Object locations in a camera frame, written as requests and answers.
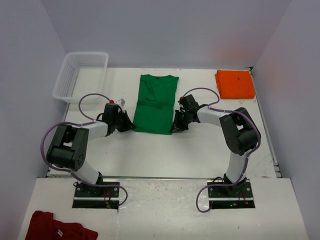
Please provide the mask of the green t-shirt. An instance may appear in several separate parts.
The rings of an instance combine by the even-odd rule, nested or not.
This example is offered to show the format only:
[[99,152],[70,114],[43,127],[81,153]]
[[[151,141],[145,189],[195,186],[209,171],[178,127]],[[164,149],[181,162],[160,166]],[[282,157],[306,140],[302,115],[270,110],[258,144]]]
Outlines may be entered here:
[[133,124],[135,132],[170,135],[179,77],[143,74]]

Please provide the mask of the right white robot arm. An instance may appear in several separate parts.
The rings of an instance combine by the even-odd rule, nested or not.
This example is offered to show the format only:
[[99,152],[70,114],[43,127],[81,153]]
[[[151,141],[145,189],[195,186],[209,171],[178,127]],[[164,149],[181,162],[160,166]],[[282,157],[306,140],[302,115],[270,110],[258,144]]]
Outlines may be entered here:
[[211,124],[222,129],[230,158],[223,183],[213,187],[223,188],[227,196],[235,196],[246,181],[250,155],[261,145],[261,134],[248,111],[244,107],[222,110],[208,104],[199,105],[191,94],[181,97],[178,103],[171,133],[186,131],[191,123]]

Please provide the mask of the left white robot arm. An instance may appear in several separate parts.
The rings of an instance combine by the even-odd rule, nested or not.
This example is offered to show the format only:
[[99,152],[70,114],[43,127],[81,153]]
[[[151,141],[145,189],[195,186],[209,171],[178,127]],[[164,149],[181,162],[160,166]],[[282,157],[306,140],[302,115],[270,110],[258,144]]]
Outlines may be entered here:
[[107,103],[104,111],[91,122],[77,124],[58,123],[47,153],[42,152],[46,164],[57,171],[71,174],[86,185],[86,190],[97,197],[103,193],[102,174],[86,160],[88,143],[108,137],[114,131],[120,133],[135,129],[126,110],[117,103]]

